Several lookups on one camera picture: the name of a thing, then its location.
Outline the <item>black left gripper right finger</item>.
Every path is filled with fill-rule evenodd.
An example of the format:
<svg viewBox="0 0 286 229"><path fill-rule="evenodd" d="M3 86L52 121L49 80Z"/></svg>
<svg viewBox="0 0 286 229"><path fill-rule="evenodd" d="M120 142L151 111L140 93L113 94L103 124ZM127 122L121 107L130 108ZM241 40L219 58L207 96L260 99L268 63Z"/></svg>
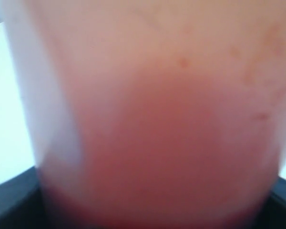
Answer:
<svg viewBox="0 0 286 229"><path fill-rule="evenodd" d="M262 211L263 229L286 229L286 180L279 178Z"/></svg>

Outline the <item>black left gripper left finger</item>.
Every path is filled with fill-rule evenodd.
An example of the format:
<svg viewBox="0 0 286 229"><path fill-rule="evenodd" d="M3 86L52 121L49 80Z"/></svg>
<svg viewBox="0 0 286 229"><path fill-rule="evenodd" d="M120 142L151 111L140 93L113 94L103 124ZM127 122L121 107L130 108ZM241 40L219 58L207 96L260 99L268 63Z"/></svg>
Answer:
<svg viewBox="0 0 286 229"><path fill-rule="evenodd" d="M35 168L0 185L0 229L44 229L45 209Z"/></svg>

